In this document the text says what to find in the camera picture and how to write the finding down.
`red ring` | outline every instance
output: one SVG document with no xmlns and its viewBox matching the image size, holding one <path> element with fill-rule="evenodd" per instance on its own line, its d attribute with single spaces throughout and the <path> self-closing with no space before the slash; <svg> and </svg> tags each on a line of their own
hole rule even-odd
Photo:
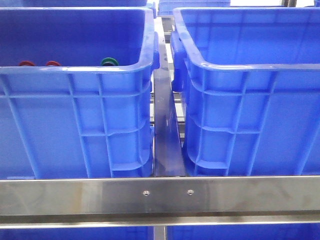
<svg viewBox="0 0 320 240">
<path fill-rule="evenodd" d="M 61 67 L 61 64 L 58 63 L 57 61 L 48 61 L 48 62 L 46 63 L 46 66 Z"/>
<path fill-rule="evenodd" d="M 32 61 L 22 61 L 19 63 L 19 67 L 21 66 L 30 66 L 30 67 L 34 67 L 36 66 Z"/>
</svg>

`blue plastic crate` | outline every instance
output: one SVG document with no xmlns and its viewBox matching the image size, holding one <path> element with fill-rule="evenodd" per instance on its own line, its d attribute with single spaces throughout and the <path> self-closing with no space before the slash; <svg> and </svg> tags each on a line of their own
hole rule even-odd
<svg viewBox="0 0 320 240">
<path fill-rule="evenodd" d="M 153 240 L 153 227 L 1 229 L 0 240 Z"/>
<path fill-rule="evenodd" d="M 174 17 L 188 173 L 320 174 L 320 9 L 179 8 Z"/>
<path fill-rule="evenodd" d="M 318 240 L 319 224 L 169 226 L 168 240 Z"/>
<path fill-rule="evenodd" d="M 157 48 L 149 9 L 0 8 L 0 179 L 150 176 Z"/>
<path fill-rule="evenodd" d="M 0 0 L 0 7 L 147 7 L 157 15 L 152 0 Z"/>
<path fill-rule="evenodd" d="M 171 16 L 175 8 L 229 7 L 231 0 L 159 0 L 158 16 Z"/>
</svg>

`green ring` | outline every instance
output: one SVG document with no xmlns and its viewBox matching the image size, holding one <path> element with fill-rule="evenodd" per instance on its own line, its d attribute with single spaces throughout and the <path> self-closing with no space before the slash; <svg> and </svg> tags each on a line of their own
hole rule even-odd
<svg viewBox="0 0 320 240">
<path fill-rule="evenodd" d="M 118 61 L 112 57 L 106 57 L 101 61 L 101 66 L 104 66 L 105 64 L 112 64 L 113 66 L 119 66 Z"/>
</svg>

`metal shelf frame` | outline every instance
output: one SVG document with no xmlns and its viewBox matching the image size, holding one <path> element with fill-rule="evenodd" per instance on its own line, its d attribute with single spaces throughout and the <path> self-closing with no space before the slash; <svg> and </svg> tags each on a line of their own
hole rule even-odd
<svg viewBox="0 0 320 240">
<path fill-rule="evenodd" d="M 162 19 L 154 177 L 1 180 L 0 229 L 320 223 L 320 176 L 187 177 Z"/>
</svg>

